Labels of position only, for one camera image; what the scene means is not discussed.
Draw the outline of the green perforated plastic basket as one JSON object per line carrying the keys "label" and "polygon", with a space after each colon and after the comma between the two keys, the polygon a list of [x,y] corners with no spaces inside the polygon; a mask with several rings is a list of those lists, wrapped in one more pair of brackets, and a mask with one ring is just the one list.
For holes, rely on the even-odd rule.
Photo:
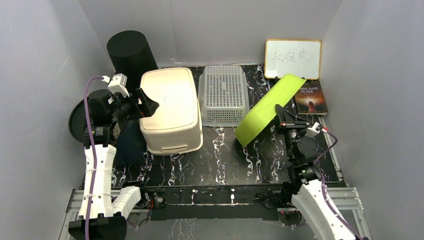
{"label": "green perforated plastic basket", "polygon": [[284,107],[306,80],[286,74],[246,114],[234,134],[242,147],[254,140],[277,115],[276,105]]}

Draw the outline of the cream perforated plastic basket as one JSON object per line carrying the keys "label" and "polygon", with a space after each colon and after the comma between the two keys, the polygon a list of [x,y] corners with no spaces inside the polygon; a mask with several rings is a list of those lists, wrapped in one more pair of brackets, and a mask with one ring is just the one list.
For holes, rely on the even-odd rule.
{"label": "cream perforated plastic basket", "polygon": [[159,104],[151,117],[139,121],[147,150],[158,156],[199,150],[203,129],[192,71],[186,67],[148,71],[140,87]]}

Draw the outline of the black ribbed plastic bin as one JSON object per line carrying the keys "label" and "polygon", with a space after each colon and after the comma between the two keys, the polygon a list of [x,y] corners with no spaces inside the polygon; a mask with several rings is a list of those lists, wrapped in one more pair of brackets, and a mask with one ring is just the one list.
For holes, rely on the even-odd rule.
{"label": "black ribbed plastic bin", "polygon": [[144,73],[158,69],[145,35],[136,30],[126,30],[113,35],[106,49],[116,74],[127,77],[126,89],[134,93],[141,84]]}

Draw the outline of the white perforated basket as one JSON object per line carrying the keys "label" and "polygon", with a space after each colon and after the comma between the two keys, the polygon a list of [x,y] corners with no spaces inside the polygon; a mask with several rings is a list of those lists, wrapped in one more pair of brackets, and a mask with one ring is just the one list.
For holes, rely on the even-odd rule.
{"label": "white perforated basket", "polygon": [[208,65],[199,77],[202,125],[237,127],[250,110],[248,84],[239,65]]}

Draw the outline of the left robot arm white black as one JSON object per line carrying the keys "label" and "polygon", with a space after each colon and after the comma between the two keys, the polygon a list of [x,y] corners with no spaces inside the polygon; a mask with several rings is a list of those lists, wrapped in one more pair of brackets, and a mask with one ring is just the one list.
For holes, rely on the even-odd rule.
{"label": "left robot arm white black", "polygon": [[141,88],[129,96],[100,89],[86,94],[72,110],[68,128],[83,144],[86,166],[81,207],[68,224],[74,239],[124,240],[131,210],[149,203],[143,183],[123,187],[113,197],[111,181],[121,131],[129,121],[153,116],[158,107]]}

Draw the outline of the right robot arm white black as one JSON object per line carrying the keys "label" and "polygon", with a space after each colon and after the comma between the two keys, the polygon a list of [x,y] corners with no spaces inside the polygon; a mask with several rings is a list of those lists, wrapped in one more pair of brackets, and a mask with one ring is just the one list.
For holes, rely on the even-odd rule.
{"label": "right robot arm white black", "polygon": [[[283,183],[282,202],[295,207],[309,224],[318,240],[362,240],[343,217],[330,197],[325,177],[317,169],[317,162],[338,143],[337,137],[319,122],[298,118],[276,104],[277,133],[284,136],[289,181]],[[314,137],[327,134],[334,142],[322,153],[317,152]]]}

